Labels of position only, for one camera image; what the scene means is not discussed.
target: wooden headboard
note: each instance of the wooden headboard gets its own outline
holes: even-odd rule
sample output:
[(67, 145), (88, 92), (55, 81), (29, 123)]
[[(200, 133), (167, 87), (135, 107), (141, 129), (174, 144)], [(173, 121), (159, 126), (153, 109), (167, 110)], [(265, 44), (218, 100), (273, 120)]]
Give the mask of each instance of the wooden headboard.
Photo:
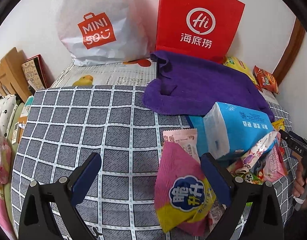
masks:
[(0, 96), (18, 94), (26, 102), (31, 95), (21, 64), (23, 54), (14, 47), (0, 60)]

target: bag handle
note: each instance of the bag handle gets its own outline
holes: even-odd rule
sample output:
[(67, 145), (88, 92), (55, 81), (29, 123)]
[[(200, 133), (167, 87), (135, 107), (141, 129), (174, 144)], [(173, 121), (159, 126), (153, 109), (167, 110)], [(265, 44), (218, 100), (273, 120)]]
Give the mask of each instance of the bag handle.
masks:
[(84, 19), (87, 20), (86, 17), (89, 16), (89, 15), (91, 15), (92, 17), (95, 17), (94, 13), (87, 13), (87, 14), (84, 15)]

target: white wall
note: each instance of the white wall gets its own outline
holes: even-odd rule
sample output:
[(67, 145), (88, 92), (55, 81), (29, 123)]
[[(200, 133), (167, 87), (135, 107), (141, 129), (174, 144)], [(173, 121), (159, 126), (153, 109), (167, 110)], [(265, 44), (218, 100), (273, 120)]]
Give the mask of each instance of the white wall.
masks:
[[(244, 14), (228, 55), (272, 72), (289, 41), (295, 16), (281, 0), (240, 0)], [(135, 0), (154, 48), (159, 0)], [(71, 62), (57, 38), (52, 0), (21, 0), (0, 27), (0, 59), (12, 47), (41, 54), (53, 79)]]
[(276, 98), (290, 113), (294, 132), (307, 139), (307, 34), (279, 91)]

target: human hand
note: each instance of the human hand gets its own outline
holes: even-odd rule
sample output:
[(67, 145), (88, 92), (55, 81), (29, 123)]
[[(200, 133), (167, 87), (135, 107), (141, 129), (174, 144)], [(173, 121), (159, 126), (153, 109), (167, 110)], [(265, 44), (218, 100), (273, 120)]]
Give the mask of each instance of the human hand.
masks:
[[(300, 197), (304, 193), (304, 179), (302, 177), (302, 172), (303, 172), (303, 165), (301, 163), (301, 160), (299, 160), (298, 166), (297, 166), (297, 171), (295, 172), (296, 179), (295, 179), (295, 187), (293, 189), (293, 195), (295, 197)], [(307, 198), (303, 202), (301, 209), (306, 209), (307, 208)]]

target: silver screw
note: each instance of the silver screw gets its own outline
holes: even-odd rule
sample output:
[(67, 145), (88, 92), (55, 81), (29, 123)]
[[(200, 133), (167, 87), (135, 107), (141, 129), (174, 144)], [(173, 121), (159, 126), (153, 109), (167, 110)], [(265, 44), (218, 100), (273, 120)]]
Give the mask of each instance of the silver screw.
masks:
[(65, 183), (67, 181), (67, 177), (61, 177), (60, 179), (59, 179), (59, 182), (60, 183)]
[(30, 184), (29, 184), (31, 187), (34, 187), (37, 185), (37, 181), (33, 180)]
[(238, 183), (243, 183), (243, 178), (242, 177), (237, 176), (237, 177), (234, 178), (234, 180), (236, 182), (238, 182)]
[(266, 184), (267, 187), (272, 187), (272, 183), (268, 180), (265, 182), (265, 184)]

